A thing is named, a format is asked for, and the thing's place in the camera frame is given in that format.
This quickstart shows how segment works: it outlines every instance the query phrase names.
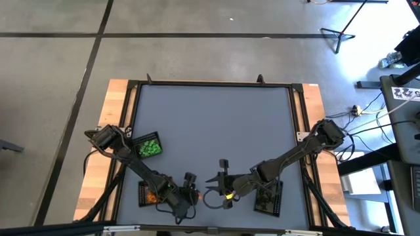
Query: black metal frame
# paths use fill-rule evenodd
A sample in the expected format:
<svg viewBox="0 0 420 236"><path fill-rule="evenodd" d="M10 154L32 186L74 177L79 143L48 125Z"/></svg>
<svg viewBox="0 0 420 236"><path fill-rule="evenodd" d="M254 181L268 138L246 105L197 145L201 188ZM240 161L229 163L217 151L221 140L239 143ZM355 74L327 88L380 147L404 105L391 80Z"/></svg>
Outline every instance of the black metal frame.
<svg viewBox="0 0 420 236"><path fill-rule="evenodd" d="M304 122L304 129L305 131L310 131L310 126L309 126L309 120L308 120L308 113L306 110L306 104L305 104L305 96L303 94L303 86L302 84L281 84L281 83L265 83L264 79L262 77L262 75L258 76L257 82L256 83L241 83L241 82L207 82L207 81L153 81L149 75L147 75L147 81L132 81L130 80L128 82L127 85L127 90L126 90L126 95L124 98L124 103L123 103L123 109L121 112L121 118L120 118L120 122L119 125L122 127L124 125L125 122L125 118L126 118L126 113L128 110L128 103L131 97L131 91L133 88L136 88L136 93L135 93L135 100L134 100L134 104L133 104L133 110L131 112L131 118L129 121L129 125L128 127L133 127L134 126L134 122L136 119L136 115L137 115L137 107L138 107L138 101L140 100L140 93L141 93L141 89L143 85L171 85L171 86L199 86L199 87L257 87L257 88L261 88L261 87L282 87L282 88L287 88L288 89L288 93L289 93L289 101L290 101L290 106L291 106L291 114L292 114L292 120L293 120L293 128L295 130L295 132L299 132L299 120L297 117L297 108L296 108L296 102L295 102L295 94L294 92L296 91L298 93L299 96L299 101L300 101L300 105L301 105L301 111L302 111L302 115L303 115L303 122ZM108 177L110 178L111 176L114 175L114 172L116 171L115 168L115 160L112 160L112 162L114 162L114 164L112 164L112 166L114 167L110 167L109 173L108 173ZM301 159L299 161L300 167L301 168L306 168L306 162L304 159ZM311 165L311 169L312 169L312 173L313 173L313 179L314 179L314 183L316 184L316 186L318 187L319 190L321 190L320 187L320 179L318 176L318 168L316 166L316 162L314 162L313 165ZM121 199L121 192L122 192L122 187L124 184L124 179L122 179L121 183L118 184L117 186L117 190L116 190L116 195L115 195L115 200L114 200L114 205L113 205L113 209L112 209L112 214L111 214L111 221L116 221L117 220L117 215L118 215L118 211L119 211L119 202ZM310 198L310 191L308 189L308 187L306 185L303 184L303 192L304 192L304 198L305 198L305 208L306 208L306 213L307 213L307 220L308 220L308 226L312 227L315 226L315 222L314 222L314 212L312 209L312 201ZM102 209L101 212L101 217L99 218L99 220L104 220L105 217L105 210L106 210L107 205L104 206L104 208ZM320 209L320 216L321 216L321 224L322 226L326 227L327 226L327 220L326 220L326 216L325 214L322 212L321 208ZM150 227L149 230L159 230L159 231L166 231L166 227L167 226L148 226ZM183 231L194 231L195 228L205 228L208 229L207 227L190 227L190 226L174 226L174 227L183 227L185 228L185 230ZM252 229L252 232L255 233L276 233L278 232L278 230L276 231L276 229L264 229L264 231L255 231L254 229Z"/></svg>

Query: gray table surface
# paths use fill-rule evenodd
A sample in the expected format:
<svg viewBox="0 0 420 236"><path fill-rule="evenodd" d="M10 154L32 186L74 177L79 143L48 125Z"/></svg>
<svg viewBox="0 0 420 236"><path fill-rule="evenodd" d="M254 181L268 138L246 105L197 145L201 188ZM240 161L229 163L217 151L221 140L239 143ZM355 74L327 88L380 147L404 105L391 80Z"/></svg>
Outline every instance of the gray table surface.
<svg viewBox="0 0 420 236"><path fill-rule="evenodd" d="M133 137L158 131L163 153L146 159L151 168L181 185L185 172L205 181L220 170L219 159L230 161L230 174L249 173L260 161L280 156L295 146L293 121L286 88L143 86ZM119 224L175 225L172 215L154 206L138 207L140 177L127 170L117 222ZM253 211L255 192L229 210L211 210L200 201L193 220L182 226L308 229L305 197L298 163L282 173L280 217ZM217 193L210 205L221 204ZM160 208L169 210L167 205Z"/></svg>
<svg viewBox="0 0 420 236"><path fill-rule="evenodd" d="M403 103L403 100L395 100L392 96L391 87L398 87L389 76L381 77L382 91L388 110ZM420 81L413 80L404 87L420 89ZM398 111L389 115L391 122L414 120L415 114L420 111L420 102L409 102ZM403 162L388 161L388 169L394 190L398 211L405 235L418 235L420 232L420 212L413 209L411 197L410 164L420 164L420 141L414 139L420 130L412 123L393 125L395 140L400 150Z"/></svg>
<svg viewBox="0 0 420 236"><path fill-rule="evenodd" d="M381 86L389 111L405 102L405 100L394 99L391 87L398 86L392 82L389 76L381 77ZM420 81L413 80L403 87L420 89ZM414 120L417 112L420 112L420 102L409 102L396 112L391 113L389 119L391 122ZM403 162L420 165L420 141L414 139L414 135L420 133L418 125L402 123L393 125L392 130Z"/></svg>

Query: metal stand leg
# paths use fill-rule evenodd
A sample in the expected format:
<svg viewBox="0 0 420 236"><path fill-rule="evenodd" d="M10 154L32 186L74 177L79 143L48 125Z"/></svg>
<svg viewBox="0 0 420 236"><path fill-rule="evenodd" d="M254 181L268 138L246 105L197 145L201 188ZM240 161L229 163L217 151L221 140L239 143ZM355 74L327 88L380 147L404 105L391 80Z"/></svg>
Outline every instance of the metal stand leg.
<svg viewBox="0 0 420 236"><path fill-rule="evenodd" d="M0 140L0 149L22 152L24 148L10 142Z"/></svg>
<svg viewBox="0 0 420 236"><path fill-rule="evenodd" d="M371 153L357 157L351 161L341 163L338 166L339 174L340 176L351 174L356 171L380 165L389 160L400 160L400 153L398 152L398 147L396 144L390 144L378 149L377 151L372 151Z"/></svg>
<svg viewBox="0 0 420 236"><path fill-rule="evenodd" d="M343 36L346 37L344 39L352 39L355 37L355 35L349 35L346 34L345 31L347 30L348 26L352 23L352 21L354 20L354 18L357 16L357 14L359 13L360 9L362 9L362 7L366 4L368 0L364 0L362 5L360 5L359 9L356 11L356 13L353 15L353 17L350 19L350 21L347 23L347 25L344 27L344 29L342 31L336 31L336 30L332 30L332 29L327 29L327 28L321 28L321 31L328 31L331 33L338 33L338 38L339 41L337 42L337 47L335 48L335 53L338 54L340 51L340 46L341 46L341 40L343 40Z"/></svg>

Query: sticker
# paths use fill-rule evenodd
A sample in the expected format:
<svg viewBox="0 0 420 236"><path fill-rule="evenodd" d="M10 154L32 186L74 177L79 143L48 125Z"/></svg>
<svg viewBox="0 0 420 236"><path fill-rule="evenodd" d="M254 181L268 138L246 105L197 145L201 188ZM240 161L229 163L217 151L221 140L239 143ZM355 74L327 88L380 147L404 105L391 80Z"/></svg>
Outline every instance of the sticker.
<svg viewBox="0 0 420 236"><path fill-rule="evenodd" d="M397 100L409 100L413 96L417 96L411 101L420 102L420 89L418 88L401 88L401 87L391 87L392 95L394 99Z"/></svg>

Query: black floor stripe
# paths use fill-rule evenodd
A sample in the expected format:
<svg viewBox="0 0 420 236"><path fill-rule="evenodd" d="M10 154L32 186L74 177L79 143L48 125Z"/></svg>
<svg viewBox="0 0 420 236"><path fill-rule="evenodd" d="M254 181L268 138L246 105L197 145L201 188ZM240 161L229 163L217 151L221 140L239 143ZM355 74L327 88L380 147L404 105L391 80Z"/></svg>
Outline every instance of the black floor stripe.
<svg viewBox="0 0 420 236"><path fill-rule="evenodd" d="M322 33L31 33L0 32L1 37L25 38L233 38L233 39L332 39L334 34Z"/></svg>
<svg viewBox="0 0 420 236"><path fill-rule="evenodd" d="M110 16L113 3L114 3L114 0L108 0L105 13L104 13L104 16L102 18L102 21L98 30L98 34L104 33L106 23ZM81 103L83 101L83 97L86 92L87 84L91 77L93 65L95 64L95 59L98 54L101 40L102 38L97 37L93 43L93 48L89 56L89 59L87 61L85 73L83 75L80 88L76 94L75 101L74 101L72 110L70 112L69 119L67 120L66 128L64 129L64 133L61 137L61 142L59 146L57 147L56 155L54 157L54 166L52 168L52 172L51 172L47 187L45 189L41 204L39 205L39 210L38 210L37 216L35 218L35 223L34 223L35 226L42 226L44 224L45 217L47 216L51 199L53 198L54 190L57 185L58 177L60 176L61 168L63 166L64 158L66 157L66 152L70 144L70 138L72 137L74 126L77 120L77 116L79 115Z"/></svg>
<svg viewBox="0 0 420 236"><path fill-rule="evenodd" d="M35 32L0 32L0 37L32 37L32 38L92 38L97 37L97 33L35 33Z"/></svg>
<svg viewBox="0 0 420 236"><path fill-rule="evenodd" d="M322 33L104 33L103 38L250 38L250 39L324 39L334 34Z"/></svg>

